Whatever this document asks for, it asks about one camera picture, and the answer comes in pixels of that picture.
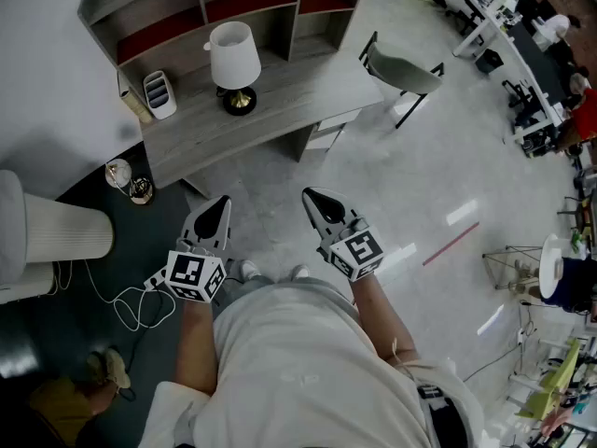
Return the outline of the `grey chair with black frame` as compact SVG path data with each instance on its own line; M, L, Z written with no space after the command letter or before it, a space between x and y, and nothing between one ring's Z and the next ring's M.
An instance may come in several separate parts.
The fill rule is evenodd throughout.
M374 31L361 51L358 60L368 73L381 82L400 90L400 96L412 93L417 96L408 111L396 123L399 129L423 100L436 91L445 75L444 63L428 70L405 58L399 48L379 41L379 33Z

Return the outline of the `dark green carpet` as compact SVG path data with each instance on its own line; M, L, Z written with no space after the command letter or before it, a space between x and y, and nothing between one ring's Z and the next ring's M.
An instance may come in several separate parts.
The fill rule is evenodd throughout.
M131 371L132 390L92 423L85 443L137 448L157 384L174 376L183 308L138 291L174 247L189 213L185 192L173 185L136 205L92 176L58 200L105 212L115 242L102 259L62 263L65 291L0 305L0 398L43 376L78 379L90 352L114 346Z

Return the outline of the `white pen organizer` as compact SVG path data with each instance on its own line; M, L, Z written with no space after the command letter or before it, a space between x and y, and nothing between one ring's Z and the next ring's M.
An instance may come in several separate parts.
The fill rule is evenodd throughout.
M154 118L167 119L176 112L174 90L162 70L147 75L143 80L143 89L147 106Z

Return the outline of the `black bin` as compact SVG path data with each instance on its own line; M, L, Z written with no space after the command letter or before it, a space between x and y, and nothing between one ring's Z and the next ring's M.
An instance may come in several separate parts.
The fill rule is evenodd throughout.
M489 75L503 65L500 55L492 49L485 49L475 60L475 66L484 75Z

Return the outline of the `beige tube with dark end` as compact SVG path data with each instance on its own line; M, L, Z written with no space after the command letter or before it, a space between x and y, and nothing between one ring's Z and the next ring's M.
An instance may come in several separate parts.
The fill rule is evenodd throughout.
M153 121L152 114L130 90L122 91L120 93L120 100L131 110L141 123L148 124Z

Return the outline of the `black office chair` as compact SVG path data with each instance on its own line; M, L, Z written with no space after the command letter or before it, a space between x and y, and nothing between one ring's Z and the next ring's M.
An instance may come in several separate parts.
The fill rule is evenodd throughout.
M520 106L527 108L535 105L541 105L540 100L533 87L527 88L519 84L513 84L508 79L502 81L502 86L508 92L508 107L515 108Z
M461 36L465 36L468 30L476 29L479 26L479 24L485 20L483 14L477 9L477 7L473 4L471 0L463 1L465 2L465 5L469 8L468 13L465 13L461 9L459 9L458 11L447 9L445 11L445 15L447 17L453 16L455 19L463 23L463 28L460 31Z

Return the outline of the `white table lamp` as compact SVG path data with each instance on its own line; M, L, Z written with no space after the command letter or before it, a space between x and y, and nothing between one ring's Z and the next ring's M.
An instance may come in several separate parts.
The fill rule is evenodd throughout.
M216 95L232 116L245 116L257 106L252 85L261 73L253 33L242 21L222 23L210 33L203 47L209 52Z

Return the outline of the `white round side table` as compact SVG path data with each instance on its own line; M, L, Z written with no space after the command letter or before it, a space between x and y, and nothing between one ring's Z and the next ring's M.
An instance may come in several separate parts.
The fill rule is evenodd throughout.
M555 234L547 236L539 260L539 289L541 296L548 299L554 293L563 274L564 257L569 257L572 247L568 239Z

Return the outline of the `person's left forearm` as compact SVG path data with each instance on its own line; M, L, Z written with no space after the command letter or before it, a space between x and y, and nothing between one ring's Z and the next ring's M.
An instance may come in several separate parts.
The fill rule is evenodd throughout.
M174 381L208 396L215 393L214 319L207 303L186 301L184 304Z

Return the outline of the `yellow-green chair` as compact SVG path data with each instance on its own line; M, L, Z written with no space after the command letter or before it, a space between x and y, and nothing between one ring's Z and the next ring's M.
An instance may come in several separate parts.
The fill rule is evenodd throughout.
M532 382L530 379L519 375L509 376L510 382L530 390L530 395L526 401L508 399L519 407L516 415L537 421L542 421L560 403L573 378L580 352L580 342L576 338L566 344L549 341L542 341L542 343L552 348L566 349L567 352L563 362L555 368L549 368L547 374L539 382Z

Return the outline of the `person's white shirt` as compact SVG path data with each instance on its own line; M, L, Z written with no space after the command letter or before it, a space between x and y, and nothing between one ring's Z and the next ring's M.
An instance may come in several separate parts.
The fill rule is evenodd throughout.
M212 396L155 391L139 448L432 448L417 384L456 404L479 448L479 403L445 363L382 360L355 308L317 280L262 287L215 321Z

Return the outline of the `person's black harness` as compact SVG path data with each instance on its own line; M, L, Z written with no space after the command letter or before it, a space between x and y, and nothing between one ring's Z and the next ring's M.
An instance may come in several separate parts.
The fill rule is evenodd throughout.
M432 448L470 448L472 436L454 401L436 385L417 384Z

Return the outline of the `red floor tape strip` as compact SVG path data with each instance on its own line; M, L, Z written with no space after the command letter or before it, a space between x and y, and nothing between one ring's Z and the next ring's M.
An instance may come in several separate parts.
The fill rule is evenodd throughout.
M427 265L432 263L434 260L436 260L442 254L444 254L446 251L448 251L450 248L452 248L454 245L456 245L461 240L463 240L470 232L474 231L478 226L479 226L479 221L475 222L474 224L472 224L471 226L466 228L464 231L459 233L455 238L450 240L448 243L446 243L444 246L442 246L439 250L437 250L435 253L433 253L430 257L425 259L422 263L422 266L426 267Z

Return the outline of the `grey wooden desk with shelves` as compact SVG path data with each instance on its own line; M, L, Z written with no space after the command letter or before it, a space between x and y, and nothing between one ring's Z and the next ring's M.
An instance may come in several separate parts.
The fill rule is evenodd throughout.
M142 127L154 183L191 180L200 169L292 134L302 151L322 122L354 119L382 96L341 46L359 0L80 0L78 16L132 93L162 71L177 103ZM206 43L220 24L252 30L262 64L256 108L233 116L212 80Z

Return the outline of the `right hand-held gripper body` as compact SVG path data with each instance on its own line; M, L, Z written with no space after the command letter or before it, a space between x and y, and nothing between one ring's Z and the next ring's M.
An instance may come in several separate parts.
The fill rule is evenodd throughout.
M350 282L373 273L382 264L384 250L379 232L363 216L335 224L324 222L318 232L319 252L324 260Z

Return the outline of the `person's right forearm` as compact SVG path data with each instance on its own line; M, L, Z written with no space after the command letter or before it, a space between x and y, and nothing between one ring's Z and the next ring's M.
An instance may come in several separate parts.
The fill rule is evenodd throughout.
M419 359L409 330L389 302L376 275L370 273L350 286L361 327L378 356L393 366Z

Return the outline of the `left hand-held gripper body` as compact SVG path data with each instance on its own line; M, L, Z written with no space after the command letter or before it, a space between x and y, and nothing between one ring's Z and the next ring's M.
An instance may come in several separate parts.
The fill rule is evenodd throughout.
M165 284L179 299L210 303L228 276L229 261L228 236L199 242L179 237L168 255Z

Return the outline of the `person's grey trousers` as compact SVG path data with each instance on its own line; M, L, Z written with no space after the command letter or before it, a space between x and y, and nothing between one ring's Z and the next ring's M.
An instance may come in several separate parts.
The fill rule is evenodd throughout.
M275 282L265 275L256 275L250 280L244 282L239 282L229 278L222 284L216 294L216 309L224 310L235 301L252 293L253 291L274 284Z

